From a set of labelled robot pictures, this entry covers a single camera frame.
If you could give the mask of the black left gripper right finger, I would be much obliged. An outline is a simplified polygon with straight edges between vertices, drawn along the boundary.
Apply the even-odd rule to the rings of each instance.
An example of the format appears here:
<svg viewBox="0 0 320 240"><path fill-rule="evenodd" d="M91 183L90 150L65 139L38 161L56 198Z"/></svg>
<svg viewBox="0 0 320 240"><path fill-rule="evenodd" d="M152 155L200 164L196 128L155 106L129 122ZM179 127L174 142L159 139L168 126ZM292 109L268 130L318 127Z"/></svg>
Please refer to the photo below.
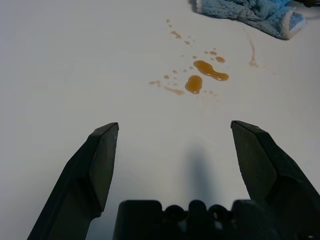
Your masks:
<svg viewBox="0 0 320 240"><path fill-rule="evenodd" d="M287 240L320 238L320 195L270 134L233 120L238 165L250 199L265 207Z"/></svg>

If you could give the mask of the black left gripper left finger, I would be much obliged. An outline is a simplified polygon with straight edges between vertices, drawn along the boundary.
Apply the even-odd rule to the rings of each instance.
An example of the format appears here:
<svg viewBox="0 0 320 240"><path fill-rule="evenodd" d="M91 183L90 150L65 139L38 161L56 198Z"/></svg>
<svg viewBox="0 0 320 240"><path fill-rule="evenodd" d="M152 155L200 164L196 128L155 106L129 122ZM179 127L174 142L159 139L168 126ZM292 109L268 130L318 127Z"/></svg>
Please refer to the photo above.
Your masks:
<svg viewBox="0 0 320 240"><path fill-rule="evenodd" d="M95 129L66 163L28 239L84 240L93 219L105 210L119 124Z"/></svg>

